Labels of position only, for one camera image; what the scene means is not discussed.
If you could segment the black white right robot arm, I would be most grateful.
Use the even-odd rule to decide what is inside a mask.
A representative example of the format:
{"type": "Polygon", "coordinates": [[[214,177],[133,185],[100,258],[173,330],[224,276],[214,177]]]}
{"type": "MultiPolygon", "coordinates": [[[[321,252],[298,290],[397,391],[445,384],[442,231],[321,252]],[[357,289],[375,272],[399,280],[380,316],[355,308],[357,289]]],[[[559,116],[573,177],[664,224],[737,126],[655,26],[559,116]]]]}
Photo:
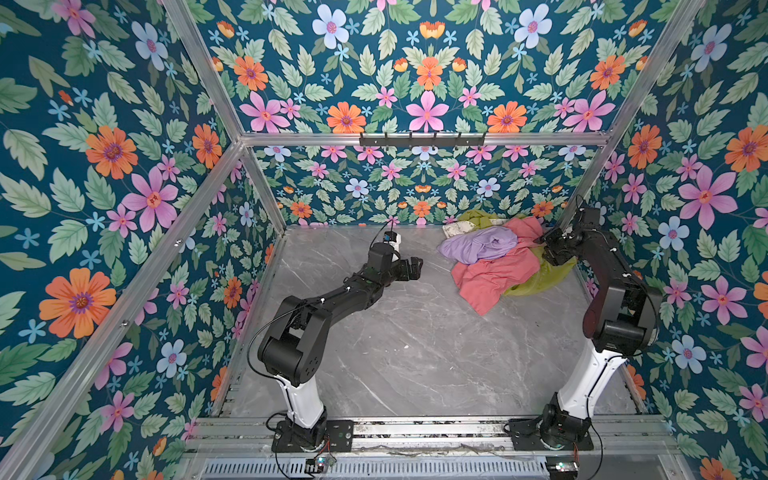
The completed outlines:
{"type": "Polygon", "coordinates": [[[570,227],[556,228],[540,242],[550,264],[584,261],[598,285],[583,317],[585,348],[569,380],[541,414],[539,438],[559,450],[584,441],[591,414],[613,374],[655,342],[662,293],[631,271],[616,237],[601,228],[597,208],[581,209],[570,227]]]}

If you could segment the pink cloth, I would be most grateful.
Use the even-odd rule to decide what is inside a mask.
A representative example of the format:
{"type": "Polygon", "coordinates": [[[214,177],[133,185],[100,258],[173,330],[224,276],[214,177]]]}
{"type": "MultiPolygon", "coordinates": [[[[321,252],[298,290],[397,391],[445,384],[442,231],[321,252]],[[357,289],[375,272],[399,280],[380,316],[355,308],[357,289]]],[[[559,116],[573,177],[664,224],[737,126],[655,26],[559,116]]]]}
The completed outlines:
{"type": "Polygon", "coordinates": [[[459,295],[480,316],[492,310],[507,290],[522,285],[541,269],[541,260],[534,252],[536,240],[543,234],[539,221],[534,217],[513,218],[502,228],[517,236],[514,248],[497,259],[457,263],[451,271],[459,295]]]}

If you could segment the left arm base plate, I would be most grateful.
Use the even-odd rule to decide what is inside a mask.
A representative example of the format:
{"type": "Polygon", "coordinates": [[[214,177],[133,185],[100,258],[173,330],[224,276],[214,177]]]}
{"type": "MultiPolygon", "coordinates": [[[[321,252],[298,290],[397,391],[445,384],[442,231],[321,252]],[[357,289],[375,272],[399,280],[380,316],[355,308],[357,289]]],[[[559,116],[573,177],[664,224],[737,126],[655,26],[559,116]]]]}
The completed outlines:
{"type": "Polygon", "coordinates": [[[273,453],[346,453],[352,450],[355,423],[351,420],[321,420],[306,429],[290,420],[282,420],[274,432],[273,453]]]}

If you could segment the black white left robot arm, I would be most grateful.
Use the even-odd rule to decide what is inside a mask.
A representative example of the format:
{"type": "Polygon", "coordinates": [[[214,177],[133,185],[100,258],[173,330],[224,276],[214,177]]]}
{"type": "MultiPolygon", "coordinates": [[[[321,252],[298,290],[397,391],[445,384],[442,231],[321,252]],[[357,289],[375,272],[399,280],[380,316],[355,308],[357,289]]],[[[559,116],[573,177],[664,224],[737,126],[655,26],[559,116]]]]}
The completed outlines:
{"type": "Polygon", "coordinates": [[[315,297],[290,295],[282,301],[259,344],[257,359],[281,387],[293,426],[310,431],[327,418],[315,374],[331,328],[372,307],[393,283],[418,280],[423,265],[419,257],[401,256],[396,241],[376,242],[363,266],[339,287],[315,297]]]}

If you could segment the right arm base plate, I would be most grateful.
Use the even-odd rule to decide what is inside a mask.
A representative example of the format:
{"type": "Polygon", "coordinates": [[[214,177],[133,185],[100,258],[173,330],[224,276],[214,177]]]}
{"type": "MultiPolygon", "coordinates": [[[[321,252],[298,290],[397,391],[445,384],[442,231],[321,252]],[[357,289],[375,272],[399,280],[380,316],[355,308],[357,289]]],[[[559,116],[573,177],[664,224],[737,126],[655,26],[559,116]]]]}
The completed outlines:
{"type": "Polygon", "coordinates": [[[517,451],[551,450],[592,451],[595,449],[589,435],[591,423],[586,419],[544,421],[542,418],[510,419],[504,432],[517,451]]]}

